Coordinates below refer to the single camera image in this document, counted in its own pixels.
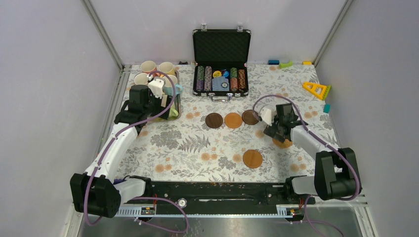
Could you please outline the woven cork coaster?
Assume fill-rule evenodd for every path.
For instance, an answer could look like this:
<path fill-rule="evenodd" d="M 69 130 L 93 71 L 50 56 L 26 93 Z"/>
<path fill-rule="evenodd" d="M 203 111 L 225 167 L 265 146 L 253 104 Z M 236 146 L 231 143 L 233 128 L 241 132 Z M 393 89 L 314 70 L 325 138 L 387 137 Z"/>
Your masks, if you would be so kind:
<path fill-rule="evenodd" d="M 276 145 L 277 147 L 281 148 L 281 149 L 287 149 L 289 147 L 291 147 L 293 145 L 293 142 L 290 141 L 289 139 L 285 139 L 285 141 L 281 142 L 279 140 L 276 139 L 272 139 L 273 144 Z"/>

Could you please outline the light green mug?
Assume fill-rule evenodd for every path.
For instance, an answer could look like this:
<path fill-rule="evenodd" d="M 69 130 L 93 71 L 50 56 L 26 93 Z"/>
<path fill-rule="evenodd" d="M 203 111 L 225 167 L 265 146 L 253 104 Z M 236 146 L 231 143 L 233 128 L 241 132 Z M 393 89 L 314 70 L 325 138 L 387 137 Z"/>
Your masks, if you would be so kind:
<path fill-rule="evenodd" d="M 175 104 L 173 104 L 172 106 L 171 106 L 171 108 L 170 108 L 170 111 L 169 111 L 169 119 L 176 119 L 177 117 L 179 116 L 179 112 L 178 112 L 178 110 L 176 109 L 176 107 L 175 107 Z"/>

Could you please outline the dark walnut wooden coaster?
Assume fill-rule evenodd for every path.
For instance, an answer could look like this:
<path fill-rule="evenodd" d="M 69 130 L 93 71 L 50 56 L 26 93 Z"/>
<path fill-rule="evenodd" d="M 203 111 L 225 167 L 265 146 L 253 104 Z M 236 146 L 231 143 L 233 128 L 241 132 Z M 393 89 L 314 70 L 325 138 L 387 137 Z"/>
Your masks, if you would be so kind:
<path fill-rule="evenodd" d="M 255 125 L 259 122 L 258 118 L 253 115 L 252 110 L 245 110 L 242 113 L 242 120 L 245 124 Z"/>

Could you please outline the dark brown wooden coaster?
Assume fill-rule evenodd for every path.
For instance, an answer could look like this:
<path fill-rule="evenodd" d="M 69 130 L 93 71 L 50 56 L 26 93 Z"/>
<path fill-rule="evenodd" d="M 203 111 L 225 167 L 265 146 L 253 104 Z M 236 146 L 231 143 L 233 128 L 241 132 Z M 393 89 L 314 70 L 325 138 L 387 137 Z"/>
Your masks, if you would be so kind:
<path fill-rule="evenodd" d="M 223 117 L 218 113 L 210 113 L 205 118 L 205 123 L 209 128 L 219 128 L 223 122 Z"/>

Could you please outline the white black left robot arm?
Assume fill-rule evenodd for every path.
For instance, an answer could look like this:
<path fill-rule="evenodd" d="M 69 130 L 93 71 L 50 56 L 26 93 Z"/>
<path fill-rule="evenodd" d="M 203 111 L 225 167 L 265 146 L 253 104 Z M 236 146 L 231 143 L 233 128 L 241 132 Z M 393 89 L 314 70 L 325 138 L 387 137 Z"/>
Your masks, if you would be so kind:
<path fill-rule="evenodd" d="M 117 184 L 114 181 L 122 158 L 142 128 L 154 118 L 167 119 L 173 102 L 162 88 L 131 87 L 102 150 L 84 173 L 75 173 L 70 179 L 75 211 L 112 218 L 121 204 L 133 198 L 142 203 L 153 198 L 153 190 L 144 178 L 128 178 Z"/>

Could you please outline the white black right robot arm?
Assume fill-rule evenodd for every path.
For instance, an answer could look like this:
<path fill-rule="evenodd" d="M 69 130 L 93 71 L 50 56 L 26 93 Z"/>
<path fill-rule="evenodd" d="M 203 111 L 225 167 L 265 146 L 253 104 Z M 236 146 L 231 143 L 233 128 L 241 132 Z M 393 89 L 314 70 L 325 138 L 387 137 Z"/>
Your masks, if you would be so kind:
<path fill-rule="evenodd" d="M 351 148 L 335 148 L 312 132 L 299 119 L 291 103 L 277 105 L 276 110 L 262 108 L 259 120 L 266 123 L 264 134 L 276 141 L 300 145 L 315 161 L 312 176 L 286 179 L 284 199 L 298 202 L 303 195 L 318 196 L 322 200 L 353 199 L 362 190 L 357 161 Z"/>

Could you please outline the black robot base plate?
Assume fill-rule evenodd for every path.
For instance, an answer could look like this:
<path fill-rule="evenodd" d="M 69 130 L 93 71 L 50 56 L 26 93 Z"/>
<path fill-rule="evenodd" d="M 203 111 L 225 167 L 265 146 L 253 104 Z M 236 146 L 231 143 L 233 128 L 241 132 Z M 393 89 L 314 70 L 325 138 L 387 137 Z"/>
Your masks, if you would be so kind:
<path fill-rule="evenodd" d="M 144 196 L 153 200 L 130 200 L 129 204 L 150 204 L 159 215 L 179 214 L 179 210 L 165 200 L 185 201 L 183 210 L 188 215 L 278 215 L 278 207 L 299 208 L 314 198 L 298 195 L 286 183 L 219 183 L 219 182 L 163 182 L 152 181 Z"/>

